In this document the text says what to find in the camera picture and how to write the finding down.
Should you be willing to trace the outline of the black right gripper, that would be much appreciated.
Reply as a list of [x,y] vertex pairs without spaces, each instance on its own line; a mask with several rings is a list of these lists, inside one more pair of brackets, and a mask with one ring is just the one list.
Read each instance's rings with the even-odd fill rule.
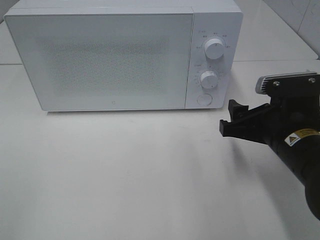
[[252,109],[230,99],[228,111],[231,121],[219,121],[223,137],[268,145],[281,160],[320,158],[318,96],[282,97]]

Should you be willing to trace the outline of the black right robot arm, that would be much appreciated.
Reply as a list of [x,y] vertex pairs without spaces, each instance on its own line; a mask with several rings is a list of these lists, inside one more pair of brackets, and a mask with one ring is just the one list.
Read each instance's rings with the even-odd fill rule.
[[222,136],[268,145],[304,185],[307,206],[318,219],[320,98],[278,98],[252,109],[231,99],[228,111],[230,121],[219,122]]

